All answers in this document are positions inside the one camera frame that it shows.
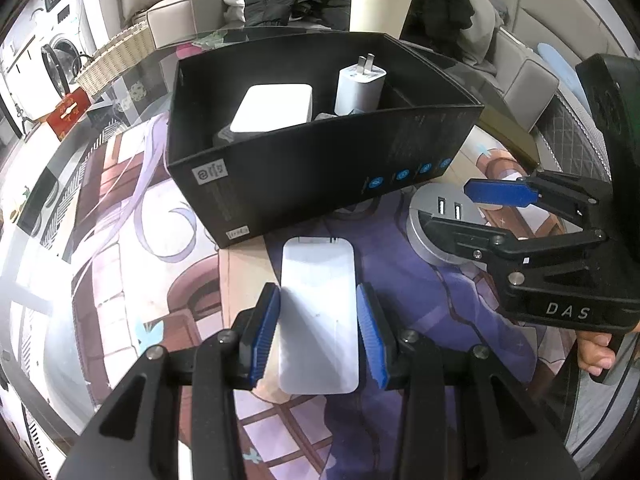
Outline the person's right hand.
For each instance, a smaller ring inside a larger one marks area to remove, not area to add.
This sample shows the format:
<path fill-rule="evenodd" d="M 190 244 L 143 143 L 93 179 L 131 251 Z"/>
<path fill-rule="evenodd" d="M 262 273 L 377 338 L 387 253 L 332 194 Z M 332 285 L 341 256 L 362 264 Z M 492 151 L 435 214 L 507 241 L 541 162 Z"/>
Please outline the person's right hand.
<path fill-rule="evenodd" d="M 610 370 L 616 361 L 616 353 L 611 347 L 613 336 L 607 333 L 577 332 L 578 366 L 592 377 L 599 377 Z"/>

